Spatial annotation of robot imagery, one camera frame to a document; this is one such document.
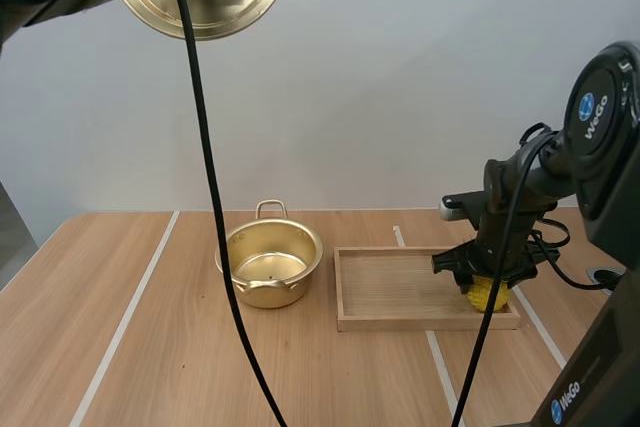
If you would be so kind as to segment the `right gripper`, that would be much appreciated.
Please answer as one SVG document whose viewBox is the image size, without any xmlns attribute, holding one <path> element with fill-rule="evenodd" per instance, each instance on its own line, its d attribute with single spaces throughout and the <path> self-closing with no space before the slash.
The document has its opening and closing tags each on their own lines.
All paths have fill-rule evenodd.
<svg viewBox="0 0 640 427">
<path fill-rule="evenodd" d="M 528 237 L 535 221 L 535 216 L 516 216 L 506 230 L 506 216 L 483 216 L 474 239 L 432 257 L 433 272 L 451 272 L 463 295 L 476 277 L 493 279 L 497 271 L 508 288 L 533 279 L 539 251 L 529 247 Z"/>
</svg>

